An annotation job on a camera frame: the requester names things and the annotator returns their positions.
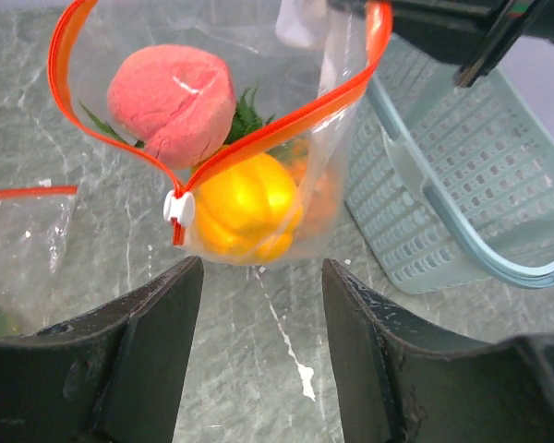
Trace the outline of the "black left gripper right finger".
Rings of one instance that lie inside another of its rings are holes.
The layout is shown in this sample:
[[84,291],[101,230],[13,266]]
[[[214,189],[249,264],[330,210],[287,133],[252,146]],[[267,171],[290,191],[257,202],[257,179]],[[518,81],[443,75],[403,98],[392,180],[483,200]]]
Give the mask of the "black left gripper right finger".
[[446,330],[335,260],[322,294],[348,442],[554,442],[554,334]]

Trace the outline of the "small yellow toy fruit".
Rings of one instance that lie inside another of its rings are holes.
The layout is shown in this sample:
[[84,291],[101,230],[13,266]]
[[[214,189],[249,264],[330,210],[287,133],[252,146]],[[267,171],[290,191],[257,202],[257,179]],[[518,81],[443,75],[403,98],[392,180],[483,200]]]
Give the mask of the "small yellow toy fruit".
[[195,198],[199,245],[233,264],[282,257],[303,216],[293,176],[267,153],[214,175],[196,189]]

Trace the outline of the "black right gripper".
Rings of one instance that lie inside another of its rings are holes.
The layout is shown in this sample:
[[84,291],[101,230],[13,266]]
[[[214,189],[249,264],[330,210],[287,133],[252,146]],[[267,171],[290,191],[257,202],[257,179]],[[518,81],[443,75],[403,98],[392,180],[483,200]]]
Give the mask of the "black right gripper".
[[525,36],[554,44],[554,0],[387,1],[393,32],[471,87]]

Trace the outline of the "clear orange zip top bag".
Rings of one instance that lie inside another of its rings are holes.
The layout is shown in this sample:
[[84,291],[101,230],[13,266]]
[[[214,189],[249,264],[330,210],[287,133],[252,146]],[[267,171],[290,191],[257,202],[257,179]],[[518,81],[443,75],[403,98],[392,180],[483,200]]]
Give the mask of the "clear orange zip top bag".
[[75,186],[0,190],[0,306],[19,318],[21,334],[52,320],[77,192]]

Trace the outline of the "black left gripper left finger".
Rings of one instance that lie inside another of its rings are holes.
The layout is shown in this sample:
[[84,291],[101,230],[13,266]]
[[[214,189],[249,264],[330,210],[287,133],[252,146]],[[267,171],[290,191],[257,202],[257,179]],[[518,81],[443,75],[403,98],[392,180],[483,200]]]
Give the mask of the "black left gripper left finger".
[[0,339],[0,442],[169,442],[204,268],[187,257],[138,289]]

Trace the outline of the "pink toy fruit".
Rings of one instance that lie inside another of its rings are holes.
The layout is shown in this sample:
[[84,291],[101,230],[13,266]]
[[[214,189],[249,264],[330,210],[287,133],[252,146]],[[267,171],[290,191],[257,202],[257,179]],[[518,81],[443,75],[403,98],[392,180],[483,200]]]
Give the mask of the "pink toy fruit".
[[107,91],[113,119],[171,169],[208,159],[226,140],[235,114],[229,66],[196,47],[140,49],[118,68]]

